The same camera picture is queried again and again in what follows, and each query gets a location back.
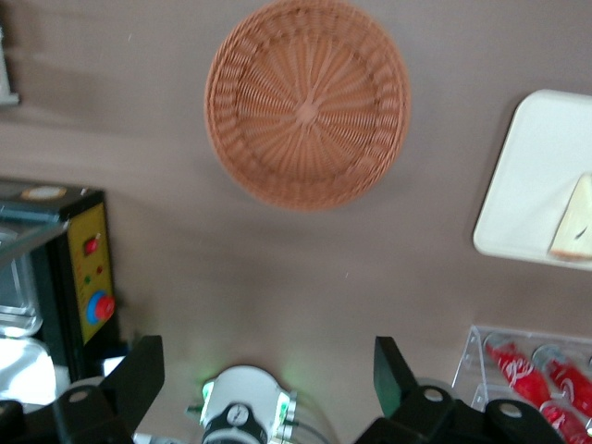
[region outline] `white cylindrical device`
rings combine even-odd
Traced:
[[[267,444],[295,401],[264,370],[241,365],[203,386],[203,444]]]

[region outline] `wicker basket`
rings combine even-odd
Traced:
[[[270,204],[317,210],[368,191],[399,154],[410,115],[401,56],[340,0],[280,0],[219,48],[205,91],[217,155]]]

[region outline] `red soda bottle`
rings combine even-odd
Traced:
[[[545,377],[509,338],[492,333],[485,339],[485,349],[498,365],[510,388],[540,408],[551,398]]]
[[[545,402],[540,412],[568,444],[592,444],[592,438],[577,416],[556,401]]]
[[[565,394],[577,410],[592,416],[592,382],[556,345],[543,345],[533,354],[533,363]]]

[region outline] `plastic bottle holder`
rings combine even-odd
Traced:
[[[497,399],[524,401],[514,392],[504,378],[497,364],[487,354],[483,341],[490,333],[500,333],[513,340],[521,352],[532,358],[534,351],[545,344],[557,345],[561,352],[577,364],[579,369],[592,380],[592,340],[560,335],[534,333],[507,328],[471,326],[462,352],[452,387],[461,400],[472,408],[483,412],[487,403]],[[548,380],[551,398],[563,407],[573,411],[592,430],[592,419],[571,406],[566,393]]]

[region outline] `red knob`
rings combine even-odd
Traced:
[[[99,248],[99,239],[98,238],[92,238],[92,239],[88,239],[86,242],[84,242],[84,254],[86,254],[87,256],[89,254],[93,254],[94,252],[96,252]]]
[[[94,316],[100,321],[106,321],[115,312],[115,298],[105,295],[99,299],[94,309]]]

